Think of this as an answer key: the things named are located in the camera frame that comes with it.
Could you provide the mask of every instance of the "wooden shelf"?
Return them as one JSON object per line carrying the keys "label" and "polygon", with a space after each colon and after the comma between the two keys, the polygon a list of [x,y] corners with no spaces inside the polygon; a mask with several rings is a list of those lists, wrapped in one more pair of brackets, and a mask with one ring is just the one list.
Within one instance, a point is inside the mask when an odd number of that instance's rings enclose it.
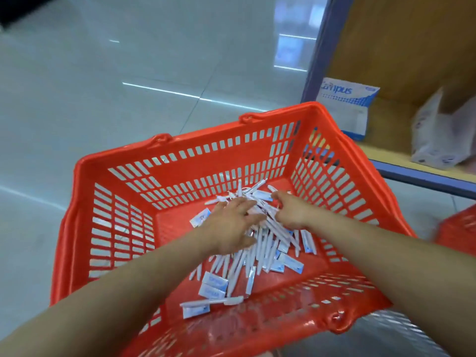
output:
{"label": "wooden shelf", "polygon": [[372,160],[476,183],[476,175],[461,166],[440,170],[410,161],[411,121],[416,110],[413,105],[376,98],[369,109],[366,137],[357,144]]}

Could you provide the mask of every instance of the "pile of pens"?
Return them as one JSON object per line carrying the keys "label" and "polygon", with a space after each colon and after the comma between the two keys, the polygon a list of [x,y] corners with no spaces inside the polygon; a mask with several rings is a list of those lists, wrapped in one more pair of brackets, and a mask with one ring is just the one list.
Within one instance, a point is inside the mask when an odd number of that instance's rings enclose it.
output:
{"label": "pile of pens", "polygon": [[[228,192],[228,196],[217,196],[215,199],[206,202],[206,205],[218,202],[228,202],[236,197],[246,197],[255,200],[256,205],[248,213],[262,213],[266,215],[266,220],[261,226],[252,226],[248,235],[256,238],[257,242],[246,249],[240,250],[233,255],[211,256],[208,261],[214,262],[210,271],[206,271],[199,289],[199,296],[206,299],[181,303],[183,308],[183,318],[190,318],[210,312],[210,304],[223,303],[225,305],[235,305],[243,302],[245,296],[248,297],[253,289],[256,275],[261,271],[266,273],[284,273],[285,267],[301,274],[304,264],[288,256],[289,247],[294,246],[295,257],[299,257],[301,251],[300,239],[302,240],[305,253],[317,254],[316,245],[312,235],[307,230],[288,230],[277,222],[275,216],[278,211],[268,201],[272,201],[271,193],[259,190],[266,184],[267,179],[259,181],[253,187],[241,187],[241,180],[238,180],[238,190],[236,194]],[[271,192],[277,189],[267,185]],[[190,221],[192,226],[198,227],[211,214],[206,208]],[[242,267],[245,266],[245,277],[248,279],[245,296],[232,297],[233,290],[237,285]],[[200,264],[191,274],[190,280],[196,275],[200,280],[202,274],[202,264]]]}

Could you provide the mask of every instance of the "left hand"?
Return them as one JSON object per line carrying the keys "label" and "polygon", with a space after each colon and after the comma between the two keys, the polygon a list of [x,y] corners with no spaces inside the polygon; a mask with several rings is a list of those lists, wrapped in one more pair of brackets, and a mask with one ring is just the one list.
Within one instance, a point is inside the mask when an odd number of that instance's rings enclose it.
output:
{"label": "left hand", "polygon": [[215,206],[199,227],[210,242],[212,254],[231,254],[256,243],[256,239],[245,235],[252,225],[266,219],[264,214],[247,215],[255,204],[254,200],[240,197],[232,199],[228,205],[221,202]]}

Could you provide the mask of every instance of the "plastic basket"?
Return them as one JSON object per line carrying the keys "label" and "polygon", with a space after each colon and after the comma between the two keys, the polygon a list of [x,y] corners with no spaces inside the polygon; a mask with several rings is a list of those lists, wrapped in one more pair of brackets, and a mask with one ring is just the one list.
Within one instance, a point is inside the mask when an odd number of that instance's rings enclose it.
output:
{"label": "plastic basket", "polygon": [[[414,236],[385,181],[322,105],[248,113],[82,158],[59,233],[51,304],[189,231],[204,200],[236,190],[238,179],[249,186],[264,178],[335,213]],[[179,303],[197,299],[200,286],[187,278],[123,355],[254,356],[320,331],[345,332],[391,305],[330,243],[314,238],[318,255],[300,254],[302,275],[259,276],[244,303],[183,320]],[[241,276],[234,295],[245,283]]]}
{"label": "plastic basket", "polygon": [[476,205],[442,221],[435,242],[476,257]]}

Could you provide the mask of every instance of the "human hand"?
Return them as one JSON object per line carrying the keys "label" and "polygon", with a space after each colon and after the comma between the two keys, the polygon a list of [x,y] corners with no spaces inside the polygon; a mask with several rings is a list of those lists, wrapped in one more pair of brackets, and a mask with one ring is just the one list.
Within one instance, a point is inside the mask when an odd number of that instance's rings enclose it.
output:
{"label": "human hand", "polygon": [[245,235],[252,226],[266,219],[264,214],[246,215],[256,204],[254,200],[234,198],[228,205],[218,203],[213,212],[199,227],[209,239],[212,254],[231,254],[256,243],[256,239]]}
{"label": "human hand", "polygon": [[283,208],[276,213],[276,220],[290,229],[306,229],[312,218],[313,206],[305,200],[283,191],[271,194],[273,199],[279,200]]}

